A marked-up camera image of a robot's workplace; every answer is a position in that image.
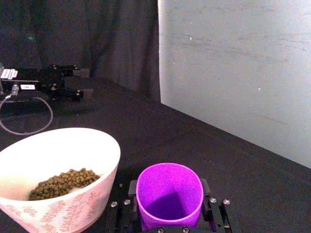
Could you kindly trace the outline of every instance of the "white panel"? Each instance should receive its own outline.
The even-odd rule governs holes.
[[[311,2],[159,0],[162,102],[311,168]]]

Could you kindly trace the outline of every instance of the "black table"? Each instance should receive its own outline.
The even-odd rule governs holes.
[[[87,127],[121,147],[115,184],[129,183],[155,163],[184,164],[207,179],[212,194],[234,204],[243,233],[311,232],[311,170],[109,81],[82,103],[53,104],[48,130]],[[48,119],[45,112],[5,117],[17,128]],[[0,150],[25,137],[0,130]],[[104,232],[104,216],[85,230]],[[0,211],[0,232],[26,232]]]

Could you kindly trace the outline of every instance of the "cup rim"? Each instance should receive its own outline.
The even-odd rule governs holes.
[[[140,200],[139,200],[139,196],[138,196],[138,184],[139,184],[139,180],[140,180],[142,174],[143,174],[146,170],[151,169],[151,168],[154,167],[154,166],[167,165],[167,164],[178,165],[178,166],[182,166],[182,167],[188,169],[190,172],[192,172],[192,173],[195,175],[196,179],[197,179],[198,182],[200,183],[200,189],[201,189],[200,202],[199,202],[197,208],[196,208],[191,214],[189,214],[189,215],[187,215],[187,216],[185,216],[185,217],[183,217],[183,218],[174,219],[174,220],[162,219],[162,218],[158,218],[158,217],[156,217],[156,216],[150,214],[150,213],[149,213],[148,211],[146,211],[146,209],[142,206],[142,204],[141,204],[141,202],[140,202]],[[157,220],[157,221],[163,221],[163,222],[180,222],[180,221],[183,221],[183,220],[185,220],[185,219],[190,218],[191,216],[193,216],[194,214],[196,214],[196,213],[199,211],[199,209],[202,208],[203,197],[204,197],[204,191],[203,191],[203,186],[202,186],[202,183],[201,183],[201,180],[200,180],[199,176],[198,176],[192,169],[190,169],[189,167],[187,167],[187,166],[185,166],[185,165],[182,165],[182,164],[177,164],[177,163],[160,163],[160,164],[154,164],[154,165],[149,166],[149,167],[147,167],[146,169],[144,169],[144,170],[141,172],[141,174],[139,175],[138,179],[137,179],[136,198],[137,198],[138,206],[139,206],[139,208],[141,208],[141,209],[143,210],[143,212],[144,212],[146,215],[148,215],[149,217],[151,217],[151,218],[153,218],[153,219],[155,219],[155,220]]]
[[[56,129],[56,130],[51,130],[51,131],[67,130],[67,129],[83,129],[83,130],[100,131],[100,130],[96,130],[96,129],[83,128],[83,127],[61,128],[61,129]],[[100,132],[102,132],[102,133],[104,133],[104,134],[110,136],[110,137],[117,143],[117,145],[118,145],[118,153],[117,153],[118,159],[117,159],[116,165],[113,167],[113,169],[110,169],[107,173],[105,173],[105,174],[104,174],[103,176],[101,176],[99,179],[97,179],[96,181],[94,181],[93,183],[89,184],[88,186],[86,186],[86,187],[84,187],[84,188],[81,188],[81,189],[76,190],[76,191],[74,191],[74,192],[72,192],[72,193],[68,193],[68,194],[66,194],[66,195],[59,196],[59,197],[56,197],[56,198],[50,198],[50,199],[44,199],[44,200],[14,200],[14,199],[8,199],[8,198],[0,197],[0,200],[4,200],[4,201],[0,201],[0,203],[1,203],[1,202],[2,202],[2,203],[3,203],[3,202],[6,202],[6,203],[15,202],[15,203],[20,203],[20,204],[22,204],[22,203],[28,203],[28,204],[29,204],[29,202],[31,202],[31,204],[39,204],[39,205],[41,205],[41,204],[43,204],[43,203],[57,202],[57,201],[60,201],[60,200],[71,199],[71,198],[73,198],[73,197],[75,197],[75,196],[78,196],[79,194],[85,193],[86,191],[88,191],[88,190],[92,189],[93,187],[95,187],[95,186],[96,186],[97,184],[99,184],[101,181],[103,181],[104,179],[106,179],[106,178],[116,169],[116,167],[118,167],[119,162],[120,162],[120,157],[121,157],[121,149],[120,149],[120,146],[119,146],[118,142],[116,141],[116,139],[115,139],[113,136],[111,136],[111,135],[109,135],[109,134],[107,134],[107,133],[105,133],[105,132],[103,132],[103,131],[100,131]]]

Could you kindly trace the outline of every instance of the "black metal mount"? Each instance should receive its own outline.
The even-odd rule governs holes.
[[[4,68],[0,64],[0,95],[10,93],[13,85],[19,86],[19,92],[42,92],[53,100],[79,102],[83,91],[65,88],[65,78],[79,76],[88,78],[89,70],[76,65],[51,65],[46,69]]]
[[[234,216],[232,203],[228,199],[217,199],[211,196],[208,183],[201,179],[204,199],[201,213],[205,225],[198,228],[187,226],[160,226],[142,231],[138,203],[136,199],[137,180],[130,183],[128,198],[115,200],[107,205],[106,233],[241,233]]]

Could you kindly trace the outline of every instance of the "screw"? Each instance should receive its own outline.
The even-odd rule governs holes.
[[[125,201],[124,201],[124,205],[128,205],[128,204],[130,204],[131,203],[131,200],[129,200],[129,199],[126,199]]]
[[[217,202],[216,198],[210,198],[209,201],[212,202],[212,203],[216,203]]]
[[[183,233],[189,233],[190,229],[188,227],[183,227]]]
[[[118,203],[116,201],[113,201],[111,202],[110,206],[113,208],[113,207],[116,207],[118,205]]]
[[[224,200],[223,200],[223,203],[224,203],[225,205],[229,205],[229,204],[230,204],[230,200],[224,199]]]
[[[164,230],[163,227],[159,227],[159,228],[157,229],[157,233],[164,233],[164,232],[165,232],[165,230]]]

